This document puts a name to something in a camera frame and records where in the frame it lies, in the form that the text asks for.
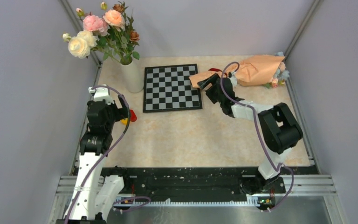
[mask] chessboard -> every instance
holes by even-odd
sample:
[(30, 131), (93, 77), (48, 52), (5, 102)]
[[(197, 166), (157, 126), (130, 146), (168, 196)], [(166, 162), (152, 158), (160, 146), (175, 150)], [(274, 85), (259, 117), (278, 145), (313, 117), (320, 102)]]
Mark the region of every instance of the chessboard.
[(189, 79), (197, 73), (197, 64), (145, 68), (143, 112), (202, 109), (201, 91)]

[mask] orange wrapping paper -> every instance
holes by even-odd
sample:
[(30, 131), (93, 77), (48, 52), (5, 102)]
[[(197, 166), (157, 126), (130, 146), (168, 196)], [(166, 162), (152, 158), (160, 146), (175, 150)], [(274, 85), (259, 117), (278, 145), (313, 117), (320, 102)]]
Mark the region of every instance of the orange wrapping paper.
[[(238, 83), (243, 86), (263, 85), (269, 83), (284, 58), (284, 56), (255, 55), (240, 61), (240, 68), (235, 73)], [(236, 64), (229, 66), (226, 73), (234, 71), (236, 67)], [(214, 73), (216, 72), (204, 71), (190, 76), (192, 86), (194, 88), (198, 88), (197, 82), (210, 77)]]

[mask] yellow object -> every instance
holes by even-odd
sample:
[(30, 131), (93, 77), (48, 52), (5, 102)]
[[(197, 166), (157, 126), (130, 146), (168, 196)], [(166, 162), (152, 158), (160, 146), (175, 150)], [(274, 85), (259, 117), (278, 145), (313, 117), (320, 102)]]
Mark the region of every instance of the yellow object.
[(123, 125), (127, 125), (127, 122), (128, 122), (127, 118), (121, 120), (121, 123), (123, 123)]

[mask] white rose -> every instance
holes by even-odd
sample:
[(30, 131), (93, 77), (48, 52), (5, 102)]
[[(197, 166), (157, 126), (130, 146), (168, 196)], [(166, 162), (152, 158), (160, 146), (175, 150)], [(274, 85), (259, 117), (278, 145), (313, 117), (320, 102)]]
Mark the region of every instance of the white rose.
[(90, 46), (85, 39), (74, 36), (68, 43), (69, 52), (79, 58), (85, 58), (90, 55)]
[(71, 39), (70, 35), (68, 33), (65, 33), (62, 35), (62, 39), (65, 41), (65, 42), (69, 42), (69, 40)]
[(91, 31), (87, 31), (87, 30), (80, 31), (77, 34), (77, 37), (80, 37), (80, 38), (84, 39), (85, 41), (87, 41), (87, 44), (91, 48), (96, 46), (96, 37), (92, 34)]

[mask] marble-patterned floor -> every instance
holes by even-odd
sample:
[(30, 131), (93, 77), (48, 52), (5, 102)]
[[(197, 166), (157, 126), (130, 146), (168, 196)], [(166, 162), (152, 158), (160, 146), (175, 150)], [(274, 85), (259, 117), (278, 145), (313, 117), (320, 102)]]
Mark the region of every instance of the marble-patterned floor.
[[(137, 63), (143, 75), (145, 67), (160, 65), (196, 63), (198, 71), (223, 69), (229, 62), (246, 57), (149, 57), (141, 58)], [(254, 123), (224, 115), (205, 92), (202, 92), (202, 110), (143, 113), (143, 91), (135, 94), (126, 91), (120, 75), (119, 64), (108, 59), (103, 63), (98, 83), (124, 94), (138, 120), (130, 124), (127, 134), (109, 154), (106, 167), (243, 167), (258, 166), (264, 159)], [(275, 89), (237, 86), (234, 90), (240, 98), (268, 105), (284, 102), (292, 109), (285, 86)], [(123, 130), (123, 124), (115, 124), (113, 142)], [(310, 165), (302, 140), (285, 163), (289, 166)]]

